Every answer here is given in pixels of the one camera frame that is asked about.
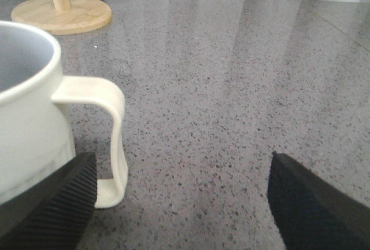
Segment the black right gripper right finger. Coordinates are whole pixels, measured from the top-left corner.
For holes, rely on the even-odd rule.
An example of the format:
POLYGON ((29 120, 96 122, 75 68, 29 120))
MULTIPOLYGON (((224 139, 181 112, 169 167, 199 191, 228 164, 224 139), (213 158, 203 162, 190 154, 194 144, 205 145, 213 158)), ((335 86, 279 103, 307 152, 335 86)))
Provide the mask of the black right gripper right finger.
POLYGON ((369 207, 273 152, 267 199, 287 249, 369 249, 369 207))

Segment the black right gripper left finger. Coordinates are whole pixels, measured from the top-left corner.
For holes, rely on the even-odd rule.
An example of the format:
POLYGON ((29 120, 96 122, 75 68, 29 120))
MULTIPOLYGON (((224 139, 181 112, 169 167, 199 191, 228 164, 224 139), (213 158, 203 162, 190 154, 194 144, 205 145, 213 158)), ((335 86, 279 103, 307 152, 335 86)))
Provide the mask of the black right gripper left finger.
POLYGON ((96 157, 82 153, 1 204, 1 249, 75 249, 96 200, 96 157))

